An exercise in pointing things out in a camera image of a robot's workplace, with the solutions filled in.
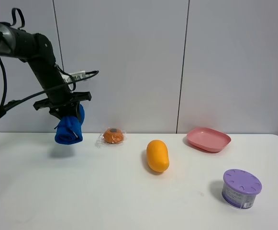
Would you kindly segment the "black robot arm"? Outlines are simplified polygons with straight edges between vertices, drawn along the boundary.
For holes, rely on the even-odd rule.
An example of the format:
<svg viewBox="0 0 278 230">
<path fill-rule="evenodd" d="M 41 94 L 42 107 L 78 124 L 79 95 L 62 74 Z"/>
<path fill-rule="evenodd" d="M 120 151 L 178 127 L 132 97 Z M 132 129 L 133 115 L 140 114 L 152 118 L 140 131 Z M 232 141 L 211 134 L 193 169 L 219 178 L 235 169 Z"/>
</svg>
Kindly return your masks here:
<svg viewBox="0 0 278 230">
<path fill-rule="evenodd" d="M 76 92 L 69 87 L 78 80 L 71 77 L 70 82 L 63 79 L 65 72 L 56 64 L 51 42 L 43 34 L 30 34 L 12 28 L 8 23 L 0 23 L 0 62 L 2 57 L 17 58 L 27 63 L 43 90 L 21 100 L 6 103 L 7 90 L 3 90 L 0 103 L 0 118 L 12 108 L 36 97 L 46 94 L 47 98 L 33 104 L 35 110 L 49 108 L 49 113 L 58 119 L 72 116 L 82 122 L 84 115 L 81 101 L 91 100 L 90 92 Z"/>
</svg>

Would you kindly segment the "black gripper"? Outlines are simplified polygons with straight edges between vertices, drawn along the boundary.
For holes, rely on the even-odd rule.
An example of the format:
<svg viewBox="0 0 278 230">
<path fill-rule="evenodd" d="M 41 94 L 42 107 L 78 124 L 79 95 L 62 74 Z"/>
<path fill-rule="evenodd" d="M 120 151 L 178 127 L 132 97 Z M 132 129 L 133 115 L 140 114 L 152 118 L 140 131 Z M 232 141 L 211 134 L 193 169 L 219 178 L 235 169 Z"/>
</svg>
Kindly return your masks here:
<svg viewBox="0 0 278 230">
<path fill-rule="evenodd" d="M 35 110 L 50 108 L 50 115 L 58 119 L 62 119 L 62 116 L 57 108 L 77 104 L 76 117 L 78 122 L 82 124 L 82 105 L 80 102 L 90 101 L 92 98 L 90 92 L 71 92 L 68 86 L 62 86 L 59 89 L 46 92 L 45 94 L 47 96 L 46 99 L 37 101 L 33 104 Z"/>
</svg>

